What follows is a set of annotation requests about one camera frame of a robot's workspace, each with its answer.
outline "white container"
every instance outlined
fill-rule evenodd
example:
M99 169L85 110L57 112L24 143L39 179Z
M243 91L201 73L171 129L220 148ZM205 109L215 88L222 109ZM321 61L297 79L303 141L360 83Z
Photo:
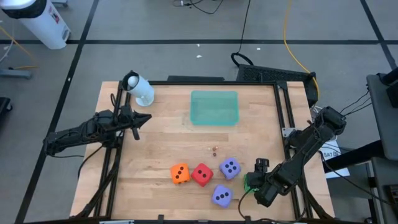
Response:
M0 7L11 18L18 19L49 49L62 49L70 29L51 0L0 0Z

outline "wooden table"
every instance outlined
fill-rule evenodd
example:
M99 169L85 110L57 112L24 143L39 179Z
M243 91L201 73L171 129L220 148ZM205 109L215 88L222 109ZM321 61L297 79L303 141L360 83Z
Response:
M288 84L296 127L305 128L311 116L303 85L295 82ZM96 111L113 108L109 95L116 94L117 86L117 82L102 84ZM270 160L270 170L284 160L273 87L156 85L154 88L155 102L150 107L137 106L135 99L131 100L134 110L150 113L152 119L139 131L140 141L134 140L130 130L126 131L112 218L155 220L163 214L166 220L242 220L238 213L238 201L244 193L243 175L254 170L258 157ZM237 91L239 123L235 126L194 126L190 122L192 90ZM98 146L87 146L86 156ZM219 147L215 157L211 150L214 146ZM101 150L93 156L81 170L71 215L80 212L97 190L104 152ZM242 171L233 180L227 181L218 166L229 157L239 161ZM181 162L186 162L190 171L199 163L205 163L213 170L213 179L205 187L200 187L193 180L174 185L170 168ZM311 193L326 212L334 215L318 154L307 163L305 172ZM233 190L233 201L228 208L211 202L217 184ZM290 195L278 195L273 204L266 208L258 205L250 194L243 200L241 208L252 219L294 219Z

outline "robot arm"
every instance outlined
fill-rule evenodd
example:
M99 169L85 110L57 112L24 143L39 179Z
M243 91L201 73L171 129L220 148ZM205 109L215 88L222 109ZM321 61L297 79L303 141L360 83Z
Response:
M117 131L127 128L131 128L134 139L139 140L137 128L141 128L152 116L132 111L129 105L124 105L119 110L117 115L110 110L100 111L78 127L49 133L43 140L46 153L53 156L68 147L94 142L106 146L115 142Z
M345 126L343 115L333 108L323 108L309 127L303 131L295 130L284 139L285 150L296 150L291 159L278 164L269 173L260 169L264 166L259 166L261 159L257 159L255 171L249 172L246 179L250 188L259 189L254 193L257 203L269 207L278 194L287 195L301 178L303 166L325 142L341 134Z

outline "purple die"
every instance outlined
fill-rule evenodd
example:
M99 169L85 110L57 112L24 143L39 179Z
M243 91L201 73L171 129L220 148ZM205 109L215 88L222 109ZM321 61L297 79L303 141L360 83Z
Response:
M219 184L216 186L216 189L214 189L211 200L213 203L226 208L231 203L232 191L229 188Z
M236 161L236 159L229 158L220 165L220 170L225 175L225 178L227 180L231 180L239 174L239 172L241 171L241 166Z

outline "translucent container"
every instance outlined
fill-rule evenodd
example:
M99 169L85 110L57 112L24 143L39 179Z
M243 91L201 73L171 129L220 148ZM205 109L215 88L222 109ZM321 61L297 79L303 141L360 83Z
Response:
M191 92L191 122L194 125L232 126L239 121L235 91Z

